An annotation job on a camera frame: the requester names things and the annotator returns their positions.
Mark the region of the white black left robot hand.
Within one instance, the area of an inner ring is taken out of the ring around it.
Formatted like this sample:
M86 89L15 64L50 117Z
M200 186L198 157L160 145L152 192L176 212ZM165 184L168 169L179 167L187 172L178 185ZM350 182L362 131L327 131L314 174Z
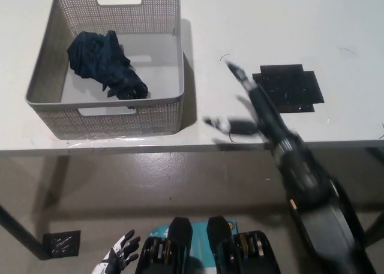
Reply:
M132 229L123 235L95 266L92 274L120 274L132 262L138 259L140 236Z

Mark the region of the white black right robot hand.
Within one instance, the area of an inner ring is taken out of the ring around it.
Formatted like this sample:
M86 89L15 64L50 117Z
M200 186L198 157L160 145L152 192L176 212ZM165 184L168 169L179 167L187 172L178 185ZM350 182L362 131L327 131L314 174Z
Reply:
M302 140L288 129L262 86L249 78L240 66L230 61L226 61L226 65L248 94L256 118L251 121L205 117L204 123L229 136L262 134L273 147L278 145L291 148L302 147Z

